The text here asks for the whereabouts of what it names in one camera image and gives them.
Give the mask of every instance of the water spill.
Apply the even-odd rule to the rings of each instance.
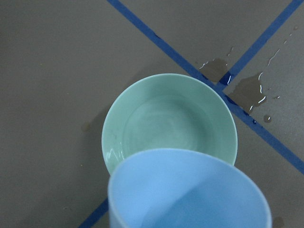
[[[275,54],[274,54],[270,59],[268,59],[267,66],[270,65],[271,60],[273,60],[273,59],[276,57],[277,53],[278,53],[280,50],[281,50],[281,49],[278,49],[278,50],[275,52]]]
[[[227,72],[227,62],[223,59],[215,58],[212,61],[205,62],[199,71],[210,81],[218,82]]]
[[[258,107],[266,101],[266,96],[262,93],[260,82],[262,73],[242,79],[234,91],[228,95],[248,114],[253,111],[254,107]]]
[[[271,122],[271,116],[270,115],[264,115],[264,122],[270,123]]]
[[[272,222],[272,228],[282,228],[284,227],[284,220],[282,217],[275,217]]]
[[[231,55],[231,52],[233,51],[234,46],[231,47],[230,51],[227,53],[227,56],[229,57]]]
[[[91,124],[89,122],[84,122],[84,124],[81,126],[81,130],[83,132],[89,131],[91,128]]]
[[[294,26],[294,30],[298,30],[299,27],[298,26]],[[284,43],[283,44],[286,44],[288,41],[288,38],[284,40]]]

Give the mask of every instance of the water puddle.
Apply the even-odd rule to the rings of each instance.
[[[207,61],[199,68],[199,71],[210,81],[217,83],[228,72],[227,61],[215,58]]]
[[[248,114],[253,111],[254,107],[258,107],[266,101],[260,81],[262,73],[242,79],[234,91],[228,95]]]

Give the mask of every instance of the blue cup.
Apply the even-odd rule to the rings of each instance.
[[[200,152],[154,149],[125,159],[108,185],[112,228],[271,228],[269,205],[232,165]]]

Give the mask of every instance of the bowl rim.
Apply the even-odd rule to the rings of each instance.
[[[115,99],[115,101],[112,103],[105,119],[104,119],[104,124],[103,124],[103,127],[102,127],[102,133],[101,133],[101,150],[102,150],[102,154],[103,154],[103,159],[104,159],[104,163],[106,165],[106,168],[109,172],[109,174],[111,175],[111,173],[113,172],[110,172],[109,171],[109,168],[108,168],[108,164],[106,163],[105,161],[105,157],[106,157],[106,152],[105,152],[105,140],[104,140],[104,133],[105,133],[105,126],[107,125],[107,122],[108,122],[108,119],[109,119],[109,116],[111,115],[111,112],[113,111],[114,107],[116,106],[116,103],[118,103],[118,101],[121,99],[122,96],[124,96],[124,94],[131,90],[133,87],[137,86],[138,84],[142,83],[143,81],[146,81],[146,80],[154,80],[158,77],[164,77],[164,76],[176,76],[176,77],[183,77],[183,78],[187,78],[189,80],[193,80],[193,81],[196,81],[198,83],[200,83],[202,86],[206,87],[208,90],[210,90],[212,92],[212,94],[214,94],[217,99],[224,105],[225,109],[227,110],[228,114],[229,114],[229,119],[230,119],[230,122],[232,123],[232,127],[233,127],[233,134],[234,134],[234,153],[233,153],[233,160],[232,160],[232,165],[235,164],[236,162],[236,159],[237,159],[237,154],[238,154],[238,133],[237,133],[237,128],[236,128],[236,124],[235,124],[235,121],[234,121],[234,118],[232,116],[232,113],[230,111],[230,109],[228,108],[228,106],[226,105],[225,101],[220,97],[220,95],[214,90],[212,89],[209,85],[199,81],[198,79],[196,78],[193,78],[191,76],[187,76],[187,75],[182,75],[182,74],[177,74],[177,73],[162,73],[162,74],[156,74],[156,75],[151,75],[151,76],[147,76],[147,77],[144,77],[140,80],[138,80],[137,82],[131,84],[129,87],[127,87],[126,89],[123,90],[123,92],[121,92],[117,98]]]

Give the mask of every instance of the cup rim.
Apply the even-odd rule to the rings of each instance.
[[[126,228],[130,228],[123,220],[122,216],[120,215],[120,212],[118,210],[118,208],[116,207],[116,205],[114,204],[114,200],[113,200],[113,182],[116,178],[116,176],[118,175],[120,169],[123,168],[123,166],[128,163],[130,160],[133,160],[136,157],[139,156],[144,156],[145,154],[149,154],[149,153],[153,153],[155,151],[162,151],[162,152],[169,152],[169,151],[174,151],[174,152],[182,152],[182,153],[192,153],[195,154],[196,156],[200,156],[200,157],[205,157],[204,159],[210,160],[211,162],[215,162],[218,163],[219,165],[224,165],[226,166],[228,169],[232,170],[232,172],[236,172],[240,178],[244,179],[244,181],[247,181],[250,186],[253,188],[253,190],[255,190],[262,202],[263,208],[265,210],[265,217],[266,217],[266,228],[270,228],[272,227],[272,215],[271,215],[271,210],[270,210],[270,206],[264,196],[264,194],[262,193],[261,189],[256,185],[256,183],[250,179],[244,172],[242,172],[241,170],[239,170],[238,168],[236,168],[235,166],[219,159],[216,158],[214,156],[211,156],[209,154],[205,154],[205,153],[201,153],[201,152],[197,152],[197,151],[191,151],[191,150],[184,150],[184,149],[175,149],[175,148],[157,148],[157,149],[150,149],[150,150],[145,150],[145,151],[140,151],[137,153],[132,154],[131,156],[127,157],[126,159],[124,159],[121,163],[118,164],[118,166],[115,168],[115,170],[113,171],[112,175],[110,176],[109,179],[109,183],[108,183],[108,203],[109,203],[109,209],[111,208],[111,210],[113,211],[113,213],[115,214],[115,218],[120,222],[120,224],[122,224],[123,226],[125,226]]]

